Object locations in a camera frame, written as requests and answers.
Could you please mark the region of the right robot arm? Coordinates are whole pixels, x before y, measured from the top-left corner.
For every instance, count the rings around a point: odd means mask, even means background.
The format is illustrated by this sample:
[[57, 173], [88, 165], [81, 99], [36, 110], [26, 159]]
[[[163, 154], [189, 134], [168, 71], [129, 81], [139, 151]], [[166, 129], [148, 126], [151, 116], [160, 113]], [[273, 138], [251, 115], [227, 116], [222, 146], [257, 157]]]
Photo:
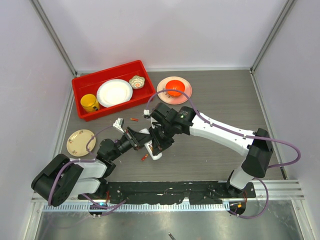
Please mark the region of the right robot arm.
[[221, 144], [244, 157], [241, 165], [228, 177], [225, 190], [233, 198], [243, 193], [247, 184], [254, 178], [264, 178], [273, 155], [269, 133], [262, 128], [256, 132], [243, 130], [230, 125], [214, 122], [211, 118], [183, 106], [179, 111], [159, 103], [149, 111], [143, 111], [145, 118], [151, 120], [149, 128], [152, 136], [153, 155], [169, 148], [174, 135], [185, 134], [201, 137]]

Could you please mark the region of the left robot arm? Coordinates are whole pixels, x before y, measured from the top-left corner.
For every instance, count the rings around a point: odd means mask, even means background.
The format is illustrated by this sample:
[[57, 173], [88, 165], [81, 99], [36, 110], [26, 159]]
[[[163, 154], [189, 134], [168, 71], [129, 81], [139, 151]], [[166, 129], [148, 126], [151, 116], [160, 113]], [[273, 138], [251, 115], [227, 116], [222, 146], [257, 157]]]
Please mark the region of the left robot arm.
[[116, 167], [114, 160], [131, 149], [144, 147], [151, 140], [148, 129], [135, 131], [128, 127], [120, 139], [102, 140], [93, 159], [71, 159], [60, 153], [33, 179], [31, 188], [53, 207], [73, 195], [90, 194], [100, 200], [107, 192], [104, 178]]

